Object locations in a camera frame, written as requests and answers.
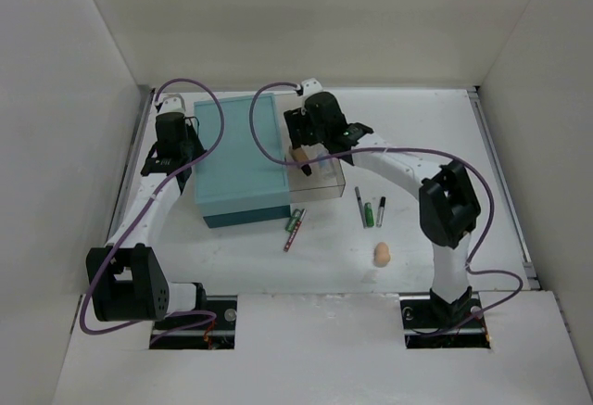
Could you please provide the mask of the beige foundation bottle black cap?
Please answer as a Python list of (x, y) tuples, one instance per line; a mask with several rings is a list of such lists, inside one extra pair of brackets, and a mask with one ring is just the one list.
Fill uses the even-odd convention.
[(310, 176), (312, 174), (311, 166), (308, 164), (309, 157), (302, 147), (290, 147), (289, 154), (293, 161), (298, 164), (298, 167), (300, 168), (303, 174), (305, 174), (306, 176)]

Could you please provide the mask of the beige makeup sponge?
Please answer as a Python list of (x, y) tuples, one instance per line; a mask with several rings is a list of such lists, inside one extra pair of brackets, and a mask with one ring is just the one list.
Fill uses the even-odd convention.
[(373, 253), (373, 264), (376, 267), (385, 267), (391, 260), (390, 249), (385, 242), (376, 245)]

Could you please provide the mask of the clear plastic bottle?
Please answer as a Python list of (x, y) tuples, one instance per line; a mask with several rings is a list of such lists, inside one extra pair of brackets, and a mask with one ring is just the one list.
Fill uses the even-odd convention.
[[(328, 154), (327, 150), (322, 147), (319, 149), (317, 158), (322, 158), (322, 157), (326, 156), (327, 154)], [(329, 180), (329, 179), (334, 178), (334, 176), (335, 176), (334, 162), (331, 159), (320, 160), (317, 163), (317, 166), (319, 167), (319, 172), (321, 174), (321, 177), (324, 180)]]

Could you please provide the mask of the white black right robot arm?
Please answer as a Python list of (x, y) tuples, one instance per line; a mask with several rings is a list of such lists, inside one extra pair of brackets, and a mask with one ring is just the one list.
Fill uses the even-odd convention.
[(294, 149), (321, 145), (329, 154), (383, 177), (418, 201), (420, 227), (434, 251), (430, 316), (439, 328), (460, 322), (470, 310), (472, 288), (465, 266), (471, 233), (481, 213), (464, 165), (456, 159), (437, 164), (416, 152), (393, 152), (371, 127), (347, 122), (333, 94), (306, 93), (302, 88), (296, 93), (301, 107), (284, 113)]

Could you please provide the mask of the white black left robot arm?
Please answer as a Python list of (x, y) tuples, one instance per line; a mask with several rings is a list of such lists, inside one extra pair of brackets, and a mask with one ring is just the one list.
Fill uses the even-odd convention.
[(100, 322), (160, 321), (175, 314), (187, 329), (205, 324), (208, 306), (198, 283), (167, 280), (155, 243), (170, 210), (202, 156), (194, 123), (181, 109), (156, 116), (157, 140), (149, 149), (135, 199), (120, 227), (86, 257), (95, 317)]

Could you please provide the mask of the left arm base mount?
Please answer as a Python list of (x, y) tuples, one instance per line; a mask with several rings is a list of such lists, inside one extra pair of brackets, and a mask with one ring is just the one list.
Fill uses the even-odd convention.
[(153, 324), (150, 349), (230, 350), (235, 347), (238, 297), (208, 297), (207, 311), (216, 314), (180, 315)]

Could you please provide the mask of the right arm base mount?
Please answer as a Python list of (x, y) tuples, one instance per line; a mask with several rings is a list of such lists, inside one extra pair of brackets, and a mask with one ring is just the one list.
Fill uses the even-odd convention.
[(455, 319), (438, 318), (428, 295), (399, 298), (406, 349), (490, 349), (484, 318), (472, 318), (461, 327), (460, 322), (471, 316), (472, 309), (480, 309), (478, 294), (473, 294), (469, 306)]

